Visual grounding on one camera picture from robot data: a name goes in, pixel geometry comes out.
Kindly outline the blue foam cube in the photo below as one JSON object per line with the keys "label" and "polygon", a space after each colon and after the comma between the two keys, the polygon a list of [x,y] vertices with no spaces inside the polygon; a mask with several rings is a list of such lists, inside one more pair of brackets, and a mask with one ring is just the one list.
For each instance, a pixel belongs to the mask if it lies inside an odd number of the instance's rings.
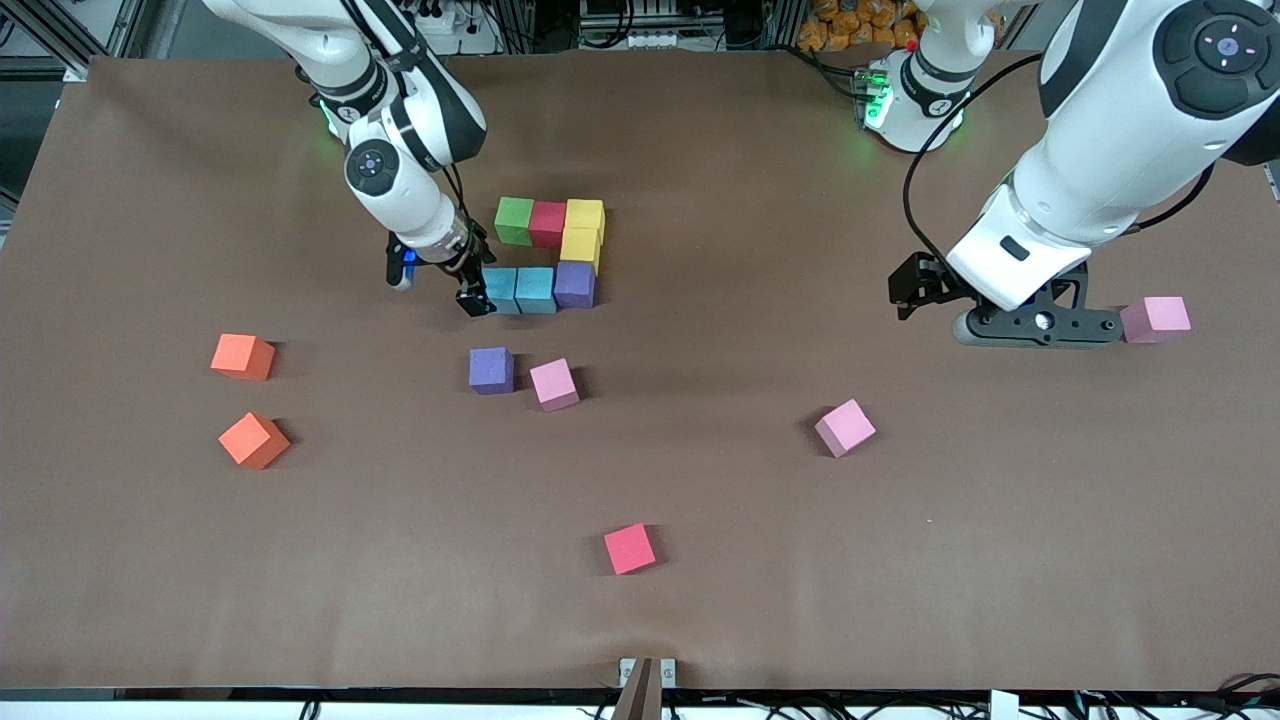
{"label": "blue foam cube", "polygon": [[525,315],[556,314],[556,269],[553,266],[521,266],[516,272],[515,301]]}
{"label": "blue foam cube", "polygon": [[516,300],[517,268],[484,266],[483,279],[486,286],[486,296],[494,306],[494,313],[500,315],[518,315],[522,313]]}

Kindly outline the green foam cube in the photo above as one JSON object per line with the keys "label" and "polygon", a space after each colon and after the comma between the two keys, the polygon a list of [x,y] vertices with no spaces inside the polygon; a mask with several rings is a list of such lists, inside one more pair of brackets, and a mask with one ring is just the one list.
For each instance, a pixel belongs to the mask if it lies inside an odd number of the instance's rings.
{"label": "green foam cube", "polygon": [[494,232],[502,243],[532,247],[530,223],[535,201],[503,196],[499,199],[494,217]]}

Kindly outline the red foam cube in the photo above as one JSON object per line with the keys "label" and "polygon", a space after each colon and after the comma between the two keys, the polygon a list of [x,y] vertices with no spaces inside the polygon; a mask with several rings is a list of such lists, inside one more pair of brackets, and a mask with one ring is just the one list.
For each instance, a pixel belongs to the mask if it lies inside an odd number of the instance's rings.
{"label": "red foam cube", "polygon": [[536,249],[559,249],[567,217],[567,202],[535,200],[527,223],[531,243]]}
{"label": "red foam cube", "polygon": [[648,528],[643,523],[603,536],[611,569],[617,577],[650,568],[658,562]]}

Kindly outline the purple foam cube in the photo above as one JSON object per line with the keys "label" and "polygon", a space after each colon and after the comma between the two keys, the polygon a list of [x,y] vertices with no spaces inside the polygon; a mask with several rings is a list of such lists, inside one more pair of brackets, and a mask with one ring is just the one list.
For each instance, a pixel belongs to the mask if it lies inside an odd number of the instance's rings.
{"label": "purple foam cube", "polygon": [[468,351],[468,387],[476,395],[508,395],[515,391],[515,356],[507,347]]}
{"label": "purple foam cube", "polygon": [[590,309],[596,305],[596,269],[591,263],[559,261],[553,297],[559,307]]}

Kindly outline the pink foam cube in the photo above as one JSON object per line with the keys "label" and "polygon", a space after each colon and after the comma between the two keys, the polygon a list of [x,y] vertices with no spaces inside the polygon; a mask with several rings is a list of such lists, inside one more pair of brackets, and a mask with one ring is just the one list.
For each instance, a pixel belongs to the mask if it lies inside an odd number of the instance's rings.
{"label": "pink foam cube", "polygon": [[1151,296],[1120,311],[1123,340],[1130,345],[1160,345],[1190,333],[1192,323],[1181,296]]}
{"label": "pink foam cube", "polygon": [[815,432],[832,457],[844,457],[876,433],[876,425],[861,405],[850,398],[832,407],[815,423]]}
{"label": "pink foam cube", "polygon": [[530,379],[544,413],[573,406],[581,400],[572,368],[566,357],[531,368]]}

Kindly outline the white power strip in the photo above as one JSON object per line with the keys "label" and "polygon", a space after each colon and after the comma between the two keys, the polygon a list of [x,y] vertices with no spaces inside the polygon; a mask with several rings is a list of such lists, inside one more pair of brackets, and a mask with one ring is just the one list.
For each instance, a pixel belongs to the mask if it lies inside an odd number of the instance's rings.
{"label": "white power strip", "polygon": [[497,55],[506,50],[500,31],[479,0],[410,0],[415,27],[439,56]]}

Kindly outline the orange foam cube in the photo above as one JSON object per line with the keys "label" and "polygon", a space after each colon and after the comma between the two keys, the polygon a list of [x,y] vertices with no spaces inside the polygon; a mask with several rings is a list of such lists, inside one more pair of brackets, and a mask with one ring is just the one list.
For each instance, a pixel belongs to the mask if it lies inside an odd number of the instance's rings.
{"label": "orange foam cube", "polygon": [[257,413],[246,413],[218,441],[238,466],[253,470],[268,469],[291,447],[276,423]]}
{"label": "orange foam cube", "polygon": [[275,354],[271,343],[255,334],[223,333],[210,369],[237,380],[265,382],[271,375]]}

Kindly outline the brown table cover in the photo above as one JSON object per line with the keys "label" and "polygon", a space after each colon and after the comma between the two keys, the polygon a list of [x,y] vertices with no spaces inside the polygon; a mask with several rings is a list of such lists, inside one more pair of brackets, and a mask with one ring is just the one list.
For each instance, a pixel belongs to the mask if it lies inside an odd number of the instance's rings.
{"label": "brown table cover", "polygon": [[[1220,165],[1091,264],[1192,333],[899,322],[909,160],[790,56],[472,58],[471,211],[594,197],[600,302],[471,319],[289,61],[100,61],[0,250],[0,684],[1208,689],[1280,673],[1280,202]],[[215,373],[255,334],[265,382]],[[476,395],[468,351],[515,391]],[[566,357],[580,402],[530,369]],[[855,398],[876,434],[832,457]],[[238,466],[246,413],[291,447]],[[617,577],[603,536],[646,525]]]}

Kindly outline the orange snack bag pile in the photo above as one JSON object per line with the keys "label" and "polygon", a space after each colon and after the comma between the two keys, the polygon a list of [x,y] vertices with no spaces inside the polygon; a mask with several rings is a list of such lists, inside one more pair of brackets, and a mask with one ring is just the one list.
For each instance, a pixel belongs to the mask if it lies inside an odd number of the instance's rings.
{"label": "orange snack bag pile", "polygon": [[837,53],[883,44],[914,49],[929,17],[913,0],[808,0],[795,46],[805,53]]}

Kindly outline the grey electronics rack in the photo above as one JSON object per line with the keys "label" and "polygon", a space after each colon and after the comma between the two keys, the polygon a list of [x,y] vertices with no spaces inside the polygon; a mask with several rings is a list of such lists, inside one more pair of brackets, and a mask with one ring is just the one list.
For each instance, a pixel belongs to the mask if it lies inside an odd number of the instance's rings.
{"label": "grey electronics rack", "polygon": [[712,53],[724,37],[727,0],[576,0],[579,46],[596,51]]}

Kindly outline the small metal bracket plate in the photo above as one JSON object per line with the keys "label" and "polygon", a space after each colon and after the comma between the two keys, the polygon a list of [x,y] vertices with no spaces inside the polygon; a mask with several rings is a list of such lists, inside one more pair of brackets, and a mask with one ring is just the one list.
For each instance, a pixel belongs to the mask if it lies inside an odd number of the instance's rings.
{"label": "small metal bracket plate", "polygon": [[675,689],[677,683],[678,665],[675,659],[636,659],[623,657],[617,662],[617,683],[623,689],[632,675],[641,676],[641,687],[659,685],[663,691]]}

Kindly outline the aluminium frame post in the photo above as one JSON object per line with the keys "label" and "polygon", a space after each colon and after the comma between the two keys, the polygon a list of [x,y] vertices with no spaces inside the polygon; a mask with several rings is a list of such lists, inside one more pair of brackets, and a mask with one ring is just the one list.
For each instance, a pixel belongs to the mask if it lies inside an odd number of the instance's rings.
{"label": "aluminium frame post", "polygon": [[0,79],[82,82],[96,56],[140,56],[165,0],[0,0]]}

